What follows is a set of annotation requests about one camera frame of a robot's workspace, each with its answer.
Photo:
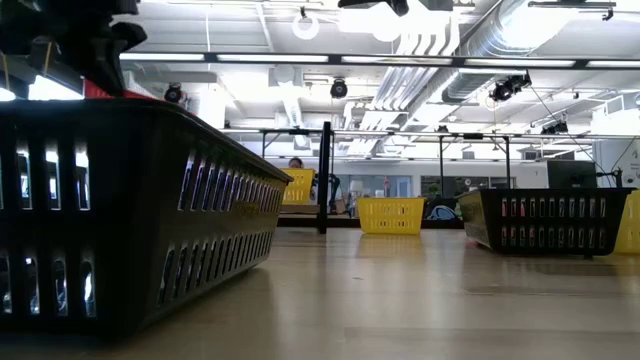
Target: ventilation duct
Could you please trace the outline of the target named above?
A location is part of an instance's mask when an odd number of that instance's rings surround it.
[[[455,55],[463,57],[524,57],[555,36],[574,10],[528,7],[529,0],[504,0]],[[461,103],[496,74],[440,69],[415,105],[424,101]]]

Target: black plastic basket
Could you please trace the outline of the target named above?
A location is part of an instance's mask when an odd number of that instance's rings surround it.
[[[0,105],[0,330],[118,336],[265,260],[290,178],[177,106]]]
[[[460,196],[467,236],[503,254],[604,256],[632,189],[487,189]]]

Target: person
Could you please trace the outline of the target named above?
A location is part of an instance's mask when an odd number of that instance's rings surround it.
[[[304,163],[298,157],[291,158],[289,160],[289,168],[290,169],[304,169]]]

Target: yellow plastic basket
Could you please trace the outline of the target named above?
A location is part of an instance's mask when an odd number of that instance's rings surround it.
[[[309,203],[311,185],[315,170],[313,169],[282,169],[293,178],[293,182],[284,190],[282,203],[285,205],[306,205]]]
[[[640,190],[627,195],[614,252],[640,254]]]
[[[421,198],[359,198],[360,227],[370,234],[419,234]]]

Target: red object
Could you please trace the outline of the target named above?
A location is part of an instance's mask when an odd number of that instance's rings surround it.
[[[112,99],[113,96],[107,94],[106,91],[99,88],[91,81],[84,79],[84,97],[85,99]],[[147,99],[156,100],[154,98],[134,93],[133,91],[125,90],[124,97],[127,99]]]

